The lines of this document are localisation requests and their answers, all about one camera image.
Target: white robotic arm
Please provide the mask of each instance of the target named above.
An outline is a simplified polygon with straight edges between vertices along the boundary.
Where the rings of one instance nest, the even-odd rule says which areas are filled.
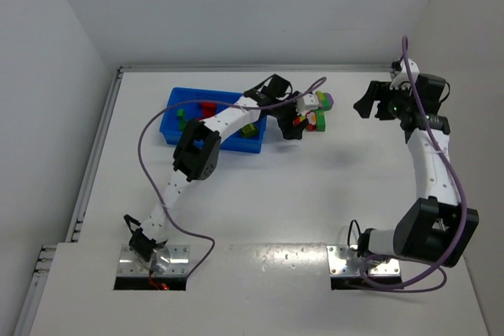
[[[236,104],[240,107],[257,107],[258,103],[251,99],[241,97]],[[202,120],[203,124],[210,130],[219,133],[223,142],[229,136],[236,133],[242,127],[252,124],[261,117],[261,110],[244,108],[226,108],[224,111]],[[187,175],[181,170],[172,171],[168,185],[163,192],[163,198],[168,209],[176,207],[182,193],[194,181],[187,181]],[[151,240],[158,243],[168,240],[168,219],[162,205],[158,202],[154,206],[152,213],[142,222],[140,227],[143,229],[143,234]]]
[[[294,125],[299,107],[295,99],[300,93],[296,91],[285,98],[289,87],[291,84],[280,76],[270,76],[246,91],[235,106],[210,118],[187,122],[173,153],[173,171],[162,194],[166,208],[175,208],[182,193],[194,180],[205,180],[213,173],[221,143],[242,127],[270,115],[277,119],[285,139],[301,139],[309,121]],[[197,141],[201,142],[201,147],[196,146]],[[168,240],[165,209],[158,203],[142,223],[129,215],[124,216],[124,220],[132,233],[130,248],[145,262],[150,261],[154,249]]]
[[[401,72],[392,82],[371,82],[366,94],[354,104],[354,108],[362,118],[369,118],[372,104],[378,101],[376,118],[401,121],[400,127],[413,157],[417,201],[395,229],[369,228],[362,233],[358,240],[358,255],[366,257],[376,254],[434,263],[443,255],[458,229],[461,219],[460,197],[441,160],[441,152],[435,150],[424,129],[424,120],[420,116],[410,85],[403,86],[405,82],[410,84],[404,73],[404,64],[405,62],[400,64]],[[442,153],[449,160],[450,126],[446,117],[438,116],[446,80],[419,74],[414,62],[409,61],[408,64],[412,68],[429,126]],[[468,209],[464,234],[445,261],[445,266],[453,267],[458,262],[476,229],[478,219],[477,211]]]

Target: blue plastic tray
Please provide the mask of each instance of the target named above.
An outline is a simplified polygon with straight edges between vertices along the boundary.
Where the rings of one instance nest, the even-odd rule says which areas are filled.
[[[225,92],[222,90],[197,90],[194,88],[180,88],[176,87],[172,89],[170,94],[170,99],[168,100],[168,105],[176,104],[177,102],[183,102],[185,100],[218,100],[221,102],[235,103],[238,101],[242,94],[238,92]],[[218,105],[217,112],[222,112],[226,109],[226,106]],[[165,136],[165,140],[170,145],[176,145],[182,135],[182,131],[179,129],[179,120],[176,118],[176,111],[178,109],[183,109],[186,113],[186,120],[191,120],[193,118],[202,117],[202,107],[198,103],[185,104],[177,106],[174,109],[170,109],[163,116],[163,121],[159,127],[159,131]],[[235,134],[230,136],[228,139],[223,141],[220,145],[222,150],[231,151],[242,151],[245,153],[260,153],[262,139],[264,137],[266,129],[266,117],[254,123],[258,129],[259,134],[253,138],[242,138],[237,131]]]

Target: white wall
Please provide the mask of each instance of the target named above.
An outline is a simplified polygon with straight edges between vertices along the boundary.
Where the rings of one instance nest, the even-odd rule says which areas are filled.
[[[389,62],[428,0],[68,0],[111,67]]]
[[[504,0],[431,0],[411,40],[421,70],[452,86],[443,112],[452,127],[451,156],[480,212],[465,254],[491,334],[502,334],[502,175],[504,159]]]
[[[64,240],[111,74],[66,0],[0,0],[0,335]]]

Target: white table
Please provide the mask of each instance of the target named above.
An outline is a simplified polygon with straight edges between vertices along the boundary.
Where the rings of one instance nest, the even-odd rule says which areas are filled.
[[[31,335],[487,334],[463,260],[435,293],[331,291],[325,244],[344,243],[353,218],[363,228],[394,227],[416,199],[413,163],[397,121],[362,120],[352,109],[370,80],[389,79],[386,72],[277,73],[299,90],[328,77],[324,91],[335,106],[327,131],[284,141],[271,119],[260,154],[220,153],[213,176],[176,212],[184,227],[217,240],[178,292],[113,290],[129,239],[122,216],[142,220],[156,201],[136,159],[139,133],[173,87],[243,91],[271,72],[124,74],[79,242],[58,246]],[[164,187],[173,147],[158,125],[143,152]],[[170,242],[190,243],[192,264],[208,247],[178,233]],[[402,273],[423,268],[402,264]]]

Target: green block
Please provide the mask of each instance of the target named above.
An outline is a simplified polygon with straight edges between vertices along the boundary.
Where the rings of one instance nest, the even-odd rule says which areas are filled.
[[[176,118],[178,118],[179,120],[184,120],[186,118],[186,111],[183,109],[177,110],[176,111]]]
[[[254,124],[248,124],[242,127],[240,134],[244,138],[252,138],[259,134],[259,129]]]
[[[321,110],[315,111],[315,116],[317,116],[317,131],[325,131],[325,115]]]

